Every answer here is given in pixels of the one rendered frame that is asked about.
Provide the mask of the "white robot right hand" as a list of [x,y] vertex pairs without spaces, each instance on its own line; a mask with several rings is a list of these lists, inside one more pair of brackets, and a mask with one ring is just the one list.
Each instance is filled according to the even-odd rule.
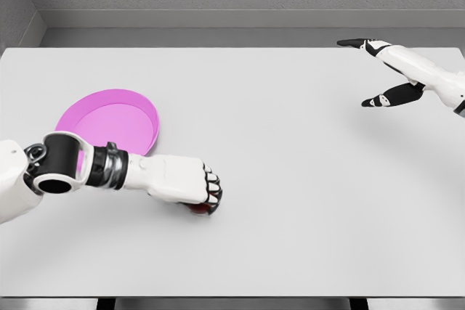
[[407,82],[364,100],[362,107],[395,107],[419,100],[425,91],[433,91],[446,107],[453,111],[453,90],[457,73],[441,68],[433,61],[411,49],[374,38],[349,38],[336,42],[338,46],[352,47],[381,60],[388,68]]

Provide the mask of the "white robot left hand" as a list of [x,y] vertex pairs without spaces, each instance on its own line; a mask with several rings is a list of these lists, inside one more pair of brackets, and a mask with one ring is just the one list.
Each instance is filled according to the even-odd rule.
[[215,212],[222,199],[219,177],[199,158],[177,155],[157,155],[159,165],[153,194],[171,203],[201,204],[211,206]]

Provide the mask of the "pink round plate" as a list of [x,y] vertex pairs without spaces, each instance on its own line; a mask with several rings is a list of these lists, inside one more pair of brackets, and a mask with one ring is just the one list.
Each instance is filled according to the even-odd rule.
[[94,146],[113,142],[129,153],[146,155],[158,138],[160,118],[155,105],[144,95],[106,89],[73,103],[55,129],[77,134]]

